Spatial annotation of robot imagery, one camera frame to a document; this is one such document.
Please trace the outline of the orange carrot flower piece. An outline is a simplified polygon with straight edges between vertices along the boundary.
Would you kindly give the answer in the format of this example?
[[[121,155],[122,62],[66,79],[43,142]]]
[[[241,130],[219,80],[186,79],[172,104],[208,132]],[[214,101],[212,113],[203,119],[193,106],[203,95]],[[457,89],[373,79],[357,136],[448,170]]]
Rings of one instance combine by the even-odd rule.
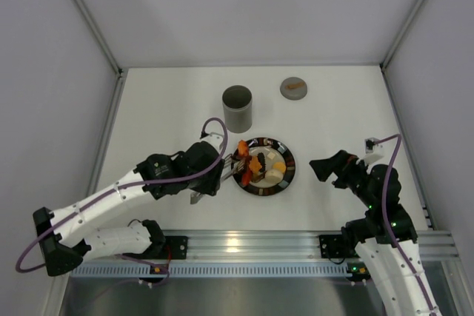
[[[250,148],[248,143],[244,140],[240,140],[237,146],[238,157],[246,158],[250,154]]]

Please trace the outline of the red sausage piece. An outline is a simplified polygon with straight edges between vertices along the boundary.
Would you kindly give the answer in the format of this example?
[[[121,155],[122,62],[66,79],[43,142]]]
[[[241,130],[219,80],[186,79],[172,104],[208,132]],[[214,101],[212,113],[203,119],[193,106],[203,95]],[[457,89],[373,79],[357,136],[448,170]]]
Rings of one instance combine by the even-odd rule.
[[[253,172],[250,169],[247,169],[241,177],[241,185],[247,186],[253,178]]]

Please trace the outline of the orange fried food piece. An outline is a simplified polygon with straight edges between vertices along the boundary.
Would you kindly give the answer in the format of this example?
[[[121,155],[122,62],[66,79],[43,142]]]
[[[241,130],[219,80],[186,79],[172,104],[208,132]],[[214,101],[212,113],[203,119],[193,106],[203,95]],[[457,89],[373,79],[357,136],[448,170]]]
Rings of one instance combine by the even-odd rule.
[[[258,159],[257,156],[252,156],[250,161],[249,161],[249,164],[248,164],[248,168],[250,169],[251,173],[252,174],[259,174],[261,169],[262,169],[262,165],[260,163],[260,160]]]

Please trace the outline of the black seaweed food piece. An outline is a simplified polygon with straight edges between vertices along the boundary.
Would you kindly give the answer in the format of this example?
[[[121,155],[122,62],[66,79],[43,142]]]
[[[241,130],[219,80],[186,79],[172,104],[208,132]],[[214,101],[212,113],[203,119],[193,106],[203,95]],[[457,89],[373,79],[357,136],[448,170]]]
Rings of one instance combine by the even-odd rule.
[[[260,163],[261,165],[261,169],[260,171],[263,172],[266,170],[266,167],[267,167],[267,162],[266,162],[266,156],[263,152],[259,152],[257,154],[257,159],[258,159],[258,162]]]

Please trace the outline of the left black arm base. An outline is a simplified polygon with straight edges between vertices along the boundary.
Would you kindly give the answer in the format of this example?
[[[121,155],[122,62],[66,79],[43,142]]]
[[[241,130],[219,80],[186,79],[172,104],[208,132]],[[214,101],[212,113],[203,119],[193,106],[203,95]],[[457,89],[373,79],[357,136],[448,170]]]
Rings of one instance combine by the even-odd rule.
[[[165,236],[162,241],[152,242],[151,246],[142,253],[124,253],[124,256],[139,260],[185,260],[187,249],[187,236]]]

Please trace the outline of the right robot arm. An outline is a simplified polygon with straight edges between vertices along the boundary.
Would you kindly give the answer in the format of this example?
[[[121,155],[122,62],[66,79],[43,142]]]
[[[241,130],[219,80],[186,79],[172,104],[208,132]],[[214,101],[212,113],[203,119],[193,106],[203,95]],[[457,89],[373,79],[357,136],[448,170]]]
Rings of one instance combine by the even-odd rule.
[[[401,183],[391,164],[369,168],[344,150],[312,160],[319,181],[331,175],[336,189],[349,189],[366,206],[361,219],[350,221],[341,233],[348,251],[360,257],[388,315],[440,315],[424,271],[418,235],[401,205]]]

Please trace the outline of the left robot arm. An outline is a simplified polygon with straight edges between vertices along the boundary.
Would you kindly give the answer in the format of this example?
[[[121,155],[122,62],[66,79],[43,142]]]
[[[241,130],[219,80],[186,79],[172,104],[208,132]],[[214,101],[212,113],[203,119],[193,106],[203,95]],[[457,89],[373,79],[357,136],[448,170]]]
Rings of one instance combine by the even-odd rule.
[[[221,135],[209,134],[186,151],[150,155],[114,184],[68,207],[36,210],[33,220],[48,275],[63,275],[85,261],[112,255],[159,257],[166,239],[156,221],[113,229],[104,225],[186,189],[215,195],[224,168],[222,145]]]

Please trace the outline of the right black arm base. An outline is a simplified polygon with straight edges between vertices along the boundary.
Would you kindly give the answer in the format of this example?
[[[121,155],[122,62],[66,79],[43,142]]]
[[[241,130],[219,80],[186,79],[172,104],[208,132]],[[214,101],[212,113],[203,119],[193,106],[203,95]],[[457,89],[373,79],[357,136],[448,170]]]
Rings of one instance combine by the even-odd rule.
[[[340,234],[326,234],[318,237],[321,256],[326,259],[357,258],[351,240]]]

